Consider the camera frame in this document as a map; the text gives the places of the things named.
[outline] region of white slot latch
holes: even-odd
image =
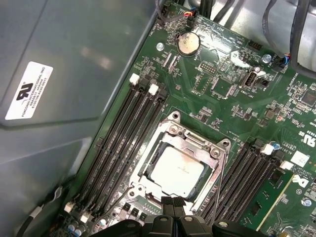
[[[132,83],[133,85],[137,85],[138,81],[139,81],[139,75],[137,75],[136,73],[133,73],[131,77],[129,78],[129,82]]]
[[[75,204],[73,202],[69,202],[64,207],[64,211],[66,211],[67,213],[70,213],[72,211],[72,209],[74,208],[74,206],[75,206]]]
[[[148,92],[151,94],[151,95],[156,95],[157,91],[158,91],[159,87],[155,84],[151,84]]]
[[[260,149],[261,153],[266,154],[268,156],[271,155],[273,151],[274,151],[274,147],[270,144],[265,144],[264,147]]]
[[[88,212],[85,212],[81,218],[80,218],[80,221],[81,222],[84,222],[84,223],[87,223],[87,221],[89,220],[89,217],[90,217],[90,214]]]

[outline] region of chip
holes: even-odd
[[[261,209],[261,205],[258,202],[256,202],[251,208],[251,214],[254,216],[257,215],[260,209]]]
[[[272,176],[270,177],[270,180],[273,184],[277,184],[278,181],[280,180],[280,178],[282,177],[283,173],[279,170],[275,170],[272,174]]]
[[[276,113],[273,112],[272,110],[267,110],[267,112],[266,112],[267,119],[273,119],[275,115],[276,115]]]
[[[302,102],[313,107],[316,102],[316,93],[312,91],[307,91],[302,98]]]

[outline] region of white sticker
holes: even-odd
[[[291,161],[294,163],[294,164],[297,164],[299,165],[300,167],[304,167],[304,165],[306,164],[306,162],[309,160],[309,156],[299,152],[299,151],[296,151],[291,159]]]
[[[28,63],[5,120],[29,119],[33,116],[52,72],[50,66]]]

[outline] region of gray panel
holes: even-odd
[[[0,2],[0,236],[76,173],[154,11],[148,0]],[[53,67],[31,119],[4,119],[30,61]]]

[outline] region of black cable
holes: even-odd
[[[205,15],[205,17],[206,17],[207,19],[210,19],[210,18],[211,18],[212,7],[213,7],[213,0],[208,0],[208,1],[207,1],[207,8],[206,8],[206,15]]]
[[[263,17],[262,17],[262,30],[263,30],[263,34],[264,34],[266,40],[268,41],[270,47],[273,49],[273,51],[280,58],[283,58],[284,57],[284,53],[280,52],[277,49],[277,46],[275,45],[275,43],[273,42],[273,39],[272,39],[271,34],[270,34],[270,30],[269,30],[269,23],[268,23],[270,10],[271,10],[271,8],[274,6],[274,4],[276,2],[277,2],[277,0],[270,0],[269,1],[268,6],[267,6],[265,12],[263,13]]]
[[[171,18],[166,18],[166,17],[163,15],[163,13],[161,12],[159,0],[155,0],[155,3],[156,3],[156,11],[157,11],[157,13],[158,13],[158,16],[159,16],[159,18],[160,18],[163,22],[172,22],[172,21],[179,20],[179,19],[181,19],[182,17],[185,17],[183,14],[180,14],[180,15],[176,15],[176,16],[171,17]]]
[[[201,0],[201,3],[199,5],[200,15],[205,16],[206,7],[207,7],[207,0]]]
[[[305,25],[308,9],[310,7],[311,0],[299,0],[295,11],[291,38],[290,38],[290,55],[291,55],[291,66],[297,72],[304,76],[316,79],[316,72],[307,69],[298,63],[298,51],[301,44],[301,37],[303,28]]]
[[[214,17],[213,21],[216,23],[219,23],[223,17],[226,15],[228,10],[232,7],[235,0],[227,0],[223,8],[217,13],[217,15]]]

